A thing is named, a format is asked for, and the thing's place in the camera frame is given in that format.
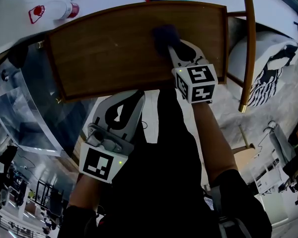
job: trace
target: forearm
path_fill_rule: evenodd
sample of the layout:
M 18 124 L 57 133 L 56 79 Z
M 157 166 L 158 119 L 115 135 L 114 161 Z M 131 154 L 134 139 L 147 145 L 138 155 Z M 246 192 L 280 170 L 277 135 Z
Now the forearm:
M 99 204 L 102 182 L 82 175 L 70 196 L 69 206 L 96 210 Z
M 205 102 L 192 104 L 209 183 L 225 170 L 236 169 L 234 154 Z

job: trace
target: railing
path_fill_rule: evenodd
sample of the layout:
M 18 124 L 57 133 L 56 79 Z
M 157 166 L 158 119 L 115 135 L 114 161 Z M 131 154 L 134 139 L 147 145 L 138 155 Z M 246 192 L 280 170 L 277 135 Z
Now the railing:
M 12 221 L 8 221 L 0 215 L 0 227 L 11 231 L 15 236 L 22 238 L 45 238 L 45 235 L 26 229 L 19 225 L 14 224 Z

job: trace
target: white cube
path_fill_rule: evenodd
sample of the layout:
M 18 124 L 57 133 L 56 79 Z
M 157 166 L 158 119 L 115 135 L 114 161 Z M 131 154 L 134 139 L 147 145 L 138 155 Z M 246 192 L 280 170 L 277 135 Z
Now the white cube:
M 213 64 L 174 68 L 176 87 L 188 103 L 210 101 L 218 84 Z

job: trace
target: cable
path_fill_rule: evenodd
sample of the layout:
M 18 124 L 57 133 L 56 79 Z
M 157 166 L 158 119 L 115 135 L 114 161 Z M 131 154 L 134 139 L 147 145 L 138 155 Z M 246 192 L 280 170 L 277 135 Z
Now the cable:
M 26 157 L 24 157 L 24 156 L 21 156 L 18 152 L 17 152 L 17 154 L 18 154 L 18 156 L 19 156 L 20 158 L 24 158 L 24 159 L 26 159 L 27 161 L 29 161 L 29 162 L 32 163 L 33 167 L 31 167 L 31 168 L 27 168 L 27 169 L 33 169 L 33 168 L 36 168 L 36 166 L 34 165 L 34 163 L 33 163 L 32 161 L 30 161 L 28 158 L 26 158 Z
M 141 121 L 141 122 L 143 122 L 143 123 L 145 123 L 147 126 L 144 128 L 144 129 L 147 129 L 148 128 L 148 123 L 146 123 L 145 121 Z

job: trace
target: black and white striped fabric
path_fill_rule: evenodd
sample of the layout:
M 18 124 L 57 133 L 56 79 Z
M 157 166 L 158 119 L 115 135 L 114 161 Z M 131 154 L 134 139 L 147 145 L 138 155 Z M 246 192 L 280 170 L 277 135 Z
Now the black and white striped fabric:
M 271 97 L 276 94 L 277 84 L 283 72 L 284 66 L 289 66 L 290 62 L 296 55 L 298 47 L 293 45 L 286 45 L 276 55 L 270 57 L 257 76 L 250 91 L 248 106 L 256 107 L 266 103 Z M 272 68 L 274 65 L 282 63 L 279 68 Z

